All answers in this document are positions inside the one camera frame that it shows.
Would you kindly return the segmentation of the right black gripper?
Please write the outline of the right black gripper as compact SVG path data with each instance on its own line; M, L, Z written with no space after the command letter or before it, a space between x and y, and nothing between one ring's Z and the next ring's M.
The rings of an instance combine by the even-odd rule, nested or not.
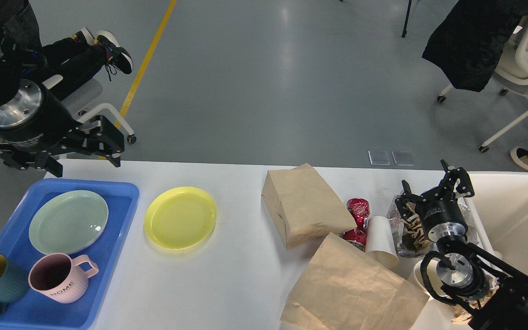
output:
M421 223L425 237L434 243L444 237L461 238L467 234L468 226L457 200L475 196L471 178L463 167L453 167L444 159L440 163L445 175L437 186L437 197L413 194L409 183L402 180L403 192L395 198L401 218L407 223ZM414 211L409 203L415 205Z

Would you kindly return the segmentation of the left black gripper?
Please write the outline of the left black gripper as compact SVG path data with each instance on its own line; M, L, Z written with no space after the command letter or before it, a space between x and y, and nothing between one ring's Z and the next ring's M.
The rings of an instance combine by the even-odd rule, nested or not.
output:
M0 106L0 158L8 167L25 171L32 167L55 177L63 165L54 158L54 147L65 138L68 152L105 157L120 167L124 135L104 115L80 124L44 85L21 79L15 96Z

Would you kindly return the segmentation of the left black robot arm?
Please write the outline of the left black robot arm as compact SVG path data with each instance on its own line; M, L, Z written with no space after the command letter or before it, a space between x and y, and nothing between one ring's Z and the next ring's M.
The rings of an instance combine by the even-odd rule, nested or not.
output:
M0 4L0 159L24 171L63 175L58 156L101 156L120 166L124 134L104 115L77 113L101 92L94 76L105 67L132 72L132 59L108 31L86 28L42 46L30 4Z

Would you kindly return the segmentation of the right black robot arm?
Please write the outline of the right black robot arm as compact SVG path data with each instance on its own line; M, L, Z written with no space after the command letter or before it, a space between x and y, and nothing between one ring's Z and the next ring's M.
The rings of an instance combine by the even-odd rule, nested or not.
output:
M474 330L528 330L528 275L468 242L468 225L458 200L475 196L463 167L440 161L444 176L419 195L402 180L395 199L404 220L415 216L435 248L425 254L420 274L427 293L469 315Z

